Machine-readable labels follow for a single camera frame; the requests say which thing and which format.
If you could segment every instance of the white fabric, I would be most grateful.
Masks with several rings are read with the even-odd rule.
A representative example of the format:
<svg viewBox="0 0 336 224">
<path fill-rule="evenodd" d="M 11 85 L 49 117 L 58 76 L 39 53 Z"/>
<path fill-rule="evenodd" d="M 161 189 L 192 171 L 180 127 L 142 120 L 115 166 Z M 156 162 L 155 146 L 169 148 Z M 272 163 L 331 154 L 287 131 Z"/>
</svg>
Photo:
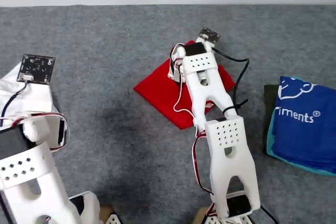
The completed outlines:
<svg viewBox="0 0 336 224">
<path fill-rule="evenodd" d="M 0 79 L 0 113 L 11 96 L 25 85 L 23 82 L 16 81 L 20 66 L 21 63 Z M 53 98 L 50 86 L 29 83 L 23 93 L 19 94 L 9 105 L 5 116 L 17 115 L 25 111 L 51 112 L 52 110 Z"/>
</svg>

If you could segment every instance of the white wire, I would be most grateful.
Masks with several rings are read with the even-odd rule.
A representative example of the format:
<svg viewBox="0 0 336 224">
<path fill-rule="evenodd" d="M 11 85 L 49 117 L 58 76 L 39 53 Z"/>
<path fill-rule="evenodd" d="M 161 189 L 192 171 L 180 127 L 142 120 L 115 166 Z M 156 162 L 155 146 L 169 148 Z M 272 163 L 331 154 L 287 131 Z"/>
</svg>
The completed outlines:
<svg viewBox="0 0 336 224">
<path fill-rule="evenodd" d="M 14 121 L 14 119 L 12 119 L 12 118 L 5 118 L 5 117 L 0 118 L 0 120 L 12 120 L 12 121 Z"/>
<path fill-rule="evenodd" d="M 180 102 L 181 96 L 182 96 L 182 83 L 180 83 L 180 94 L 178 95 L 178 100 L 177 100 L 177 102 L 176 102 L 176 103 L 174 104 L 174 106 L 173 106 L 173 110 L 174 110 L 175 112 L 177 112 L 177 113 L 180 113 L 180 112 L 182 112 L 182 111 L 188 112 L 188 113 L 193 117 L 193 122 L 194 122 L 194 120 L 195 120 L 195 116 L 194 116 L 194 114 L 193 114 L 190 110 L 187 110 L 187 109 L 180 109 L 180 110 L 177 110 L 177 109 L 176 109 L 176 106 L 177 106 L 178 103 Z M 197 137 L 197 134 L 198 134 L 198 126 L 197 126 L 197 124 L 196 124 L 195 137 Z"/>
<path fill-rule="evenodd" d="M 23 121 L 26 120 L 26 119 L 28 119 L 28 118 L 36 118 L 36 117 L 39 117 L 39 116 L 56 116 L 56 117 L 61 118 L 65 122 L 65 124 L 67 126 L 66 130 L 68 130 L 67 141 L 65 141 L 65 143 L 62 146 L 60 146 L 59 148 L 54 148 L 54 150 L 50 150 L 50 151 L 51 152 L 57 152 L 60 149 L 63 149 L 66 146 L 66 143 L 68 143 L 69 140 L 70 140 L 70 126 L 69 126 L 69 123 L 68 123 L 67 119 L 62 114 L 60 114 L 60 113 L 54 113 L 54 112 L 42 112 L 42 115 L 30 114 L 29 116 L 25 116 L 24 119 L 22 121 L 20 121 L 19 123 L 23 123 Z"/>
</svg>

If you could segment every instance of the blue cloth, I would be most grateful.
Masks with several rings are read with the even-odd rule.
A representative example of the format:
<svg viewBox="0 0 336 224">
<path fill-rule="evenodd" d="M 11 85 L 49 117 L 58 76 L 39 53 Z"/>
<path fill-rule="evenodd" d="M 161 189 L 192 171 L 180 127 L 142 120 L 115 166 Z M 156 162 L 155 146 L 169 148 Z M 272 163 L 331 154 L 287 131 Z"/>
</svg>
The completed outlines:
<svg viewBox="0 0 336 224">
<path fill-rule="evenodd" d="M 275 135 L 272 151 L 276 156 L 336 173 L 335 121 L 336 90 L 295 78 L 280 78 L 274 127 L 268 132 Z"/>
</svg>

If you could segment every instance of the red wire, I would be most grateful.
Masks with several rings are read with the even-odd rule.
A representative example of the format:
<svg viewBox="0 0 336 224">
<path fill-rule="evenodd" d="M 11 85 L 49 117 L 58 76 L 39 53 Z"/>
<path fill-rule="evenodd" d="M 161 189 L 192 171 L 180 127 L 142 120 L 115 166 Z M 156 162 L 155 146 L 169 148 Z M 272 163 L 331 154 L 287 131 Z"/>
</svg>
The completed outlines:
<svg viewBox="0 0 336 224">
<path fill-rule="evenodd" d="M 209 190 L 209 189 L 207 189 L 207 188 L 205 188 L 205 187 L 202 186 L 201 180 L 200 180 L 199 174 L 198 174 L 197 158 L 196 158 L 196 144 L 197 144 L 198 139 L 200 139 L 201 137 L 206 137 L 206 134 L 204 133 L 204 131 L 197 136 L 197 138 L 196 138 L 196 140 L 195 140 L 195 142 L 193 144 L 193 147 L 192 147 L 192 156 L 193 156 L 193 164 L 194 164 L 195 176 L 196 176 L 197 183 L 201 187 L 201 189 L 203 189 L 207 193 L 210 193 L 210 194 L 213 195 L 213 192 L 211 190 Z"/>
</svg>

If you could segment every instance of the red cloth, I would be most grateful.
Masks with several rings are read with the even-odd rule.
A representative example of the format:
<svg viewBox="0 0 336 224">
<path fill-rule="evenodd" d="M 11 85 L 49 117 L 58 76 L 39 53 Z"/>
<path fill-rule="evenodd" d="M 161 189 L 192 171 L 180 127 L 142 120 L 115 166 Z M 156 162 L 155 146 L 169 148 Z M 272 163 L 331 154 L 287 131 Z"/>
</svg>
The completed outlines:
<svg viewBox="0 0 336 224">
<path fill-rule="evenodd" d="M 180 94 L 180 86 L 177 82 L 168 78 L 167 74 L 170 67 L 170 60 L 165 61 L 161 66 L 154 70 L 148 77 L 134 87 L 134 90 L 143 96 L 159 112 L 167 117 L 180 130 L 193 126 L 193 118 L 185 111 L 177 113 L 173 110 Z M 230 91 L 235 85 L 231 76 L 218 65 L 218 72 L 221 76 L 225 90 Z M 187 86 L 182 86 L 182 96 L 176 109 L 188 109 L 191 111 L 191 98 Z"/>
</svg>

